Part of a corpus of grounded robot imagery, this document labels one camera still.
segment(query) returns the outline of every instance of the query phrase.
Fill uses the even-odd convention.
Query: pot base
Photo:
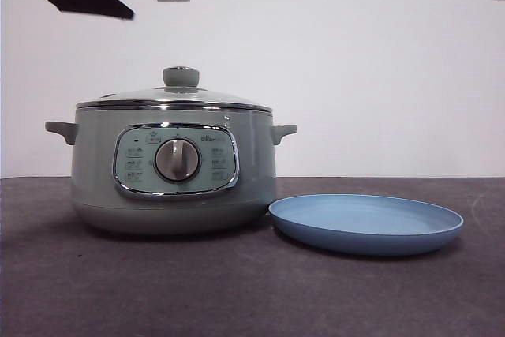
[[[268,204],[239,204],[218,208],[126,209],[74,203],[91,226],[125,234],[195,234],[250,223],[267,212]]]

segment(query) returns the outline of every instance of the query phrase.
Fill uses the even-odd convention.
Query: stainless steel rim
[[[84,102],[76,105],[78,110],[100,109],[100,110],[258,110],[271,113],[269,107],[258,106],[256,104],[242,103],[202,103],[188,101],[162,101],[162,100],[101,100]]]

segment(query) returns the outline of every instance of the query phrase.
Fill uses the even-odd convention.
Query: plastic plate
[[[463,225],[450,209],[397,197],[305,195],[277,200],[269,209],[275,226],[300,242],[368,256],[430,252]]]

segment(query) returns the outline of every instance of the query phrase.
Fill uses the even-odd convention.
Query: glass lid
[[[90,102],[79,103],[77,108],[134,106],[135,108],[191,109],[194,107],[218,107],[271,112],[271,108],[247,99],[198,88],[199,79],[200,73],[196,69],[186,66],[169,67],[163,70],[164,87],[105,95]]]

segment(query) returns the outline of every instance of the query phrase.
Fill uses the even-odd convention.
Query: cooking pot
[[[47,122],[73,145],[72,200],[88,224],[186,234],[252,221],[275,199],[274,145],[295,125],[268,107],[198,88],[197,70],[163,70],[165,86],[77,104]]]

